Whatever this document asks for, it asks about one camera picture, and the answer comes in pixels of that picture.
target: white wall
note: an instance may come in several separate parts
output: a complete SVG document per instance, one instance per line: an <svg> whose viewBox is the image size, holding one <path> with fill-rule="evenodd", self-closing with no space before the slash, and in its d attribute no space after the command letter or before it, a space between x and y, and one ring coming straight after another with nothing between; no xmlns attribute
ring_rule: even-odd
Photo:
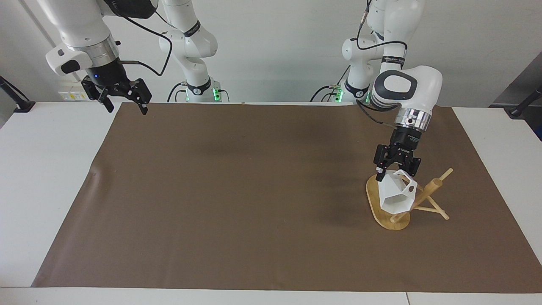
<svg viewBox="0 0 542 305"><path fill-rule="evenodd" d="M51 44L25 7L17 0L0 1L0 75L32 100L59 100L57 84L73 77L58 77L45 62ZM0 92L0 126L11 116L15 103Z"/></svg>
<svg viewBox="0 0 542 305"><path fill-rule="evenodd" d="M58 33L37 1L22 1L58 41ZM365 0L193 2L202 24L219 43L217 55L206 59L210 74L233 100L248 102L307 101L317 88L336 82L347 66L341 45L356 34ZM165 54L160 52L156 37L120 18L104 19L114 38L122 41L122 59L161 68ZM168 30L157 16L141 23L156 31ZM14 22L10 28L19 30L20 26ZM540 0L427 0L422 22L409 44L405 67L430 65L441 70L444 85L440 105L488 106L542 50L540 29ZM1 31L5 35L6 28L2 26ZM33 56L3 57L9 61L23 57L41 69L46 65L45 49L36 49ZM138 66L127 70L131 78L145 79L153 101L164 101L171 87L183 80L174 62L162 78ZM25 89L39 94L33 88Z"/></svg>

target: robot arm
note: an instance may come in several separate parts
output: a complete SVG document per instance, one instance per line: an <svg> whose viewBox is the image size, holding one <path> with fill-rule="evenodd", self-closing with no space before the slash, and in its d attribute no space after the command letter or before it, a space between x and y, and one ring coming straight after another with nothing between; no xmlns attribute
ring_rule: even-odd
<svg viewBox="0 0 542 305"><path fill-rule="evenodd" d="M362 36L359 42L350 39L343 44L343 56L352 65L342 83L346 99L378 111L400 107L390 144L379 145L375 154L378 181L394 163L411 176L416 175L421 159L414 158L414 150L427 130L442 87L442 74L434 68L402 70L406 43L420 22L424 6L425 0L374 0L367 16L373 37ZM368 62L374 59L382 59L382 65L371 86L373 71Z"/></svg>
<svg viewBox="0 0 542 305"><path fill-rule="evenodd" d="M47 63L58 75L86 70L81 82L91 99L113 104L107 97L122 96L138 104L143 114L151 93L143 79L131 81L119 59L117 42L102 20L103 15L148 18L158 0L38 0L58 29L62 43L47 53Z"/></svg>
<svg viewBox="0 0 542 305"><path fill-rule="evenodd" d="M163 0L169 23L176 30L163 33L173 43L173 57L181 66L188 88L187 100L195 102L220 101L220 83L209 76L205 62L201 58L216 54L218 43L196 17L192 0ZM162 51L169 50L168 42L161 38Z"/></svg>

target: brown paper mat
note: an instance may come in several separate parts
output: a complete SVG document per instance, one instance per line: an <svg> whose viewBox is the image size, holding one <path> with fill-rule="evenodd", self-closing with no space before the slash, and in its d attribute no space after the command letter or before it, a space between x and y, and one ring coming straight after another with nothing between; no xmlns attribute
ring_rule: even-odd
<svg viewBox="0 0 542 305"><path fill-rule="evenodd" d="M356 106L123 104L33 287L542 293L452 109L416 177L455 169L434 194L451 219L375 222L365 182L390 135Z"/></svg>

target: electrical socket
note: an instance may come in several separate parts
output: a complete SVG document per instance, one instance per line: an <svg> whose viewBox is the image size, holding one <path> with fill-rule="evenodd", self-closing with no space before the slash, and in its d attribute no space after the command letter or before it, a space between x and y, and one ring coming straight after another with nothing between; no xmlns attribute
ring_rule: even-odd
<svg viewBox="0 0 542 305"><path fill-rule="evenodd" d="M71 94L73 87L62 87L59 90L59 94L63 100L75 100L75 96Z"/></svg>
<svg viewBox="0 0 542 305"><path fill-rule="evenodd" d="M73 97L74 100L91 100L87 96L87 92L83 87L73 87L70 90L70 97Z"/></svg>

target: oval wooden board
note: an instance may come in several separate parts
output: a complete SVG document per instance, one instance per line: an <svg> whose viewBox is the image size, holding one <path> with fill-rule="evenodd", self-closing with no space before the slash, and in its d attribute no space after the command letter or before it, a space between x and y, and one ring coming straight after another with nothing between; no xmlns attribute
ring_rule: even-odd
<svg viewBox="0 0 542 305"><path fill-rule="evenodd" d="M390 220L392 214L380 208L380 195L378 193L378 181L376 181L376 175L369 178L365 185L365 190L367 191L367 198L369 199L373 217L380 226L393 231L402 230L408 226L410 223L410 213L401 218L399 222L392 223Z"/></svg>

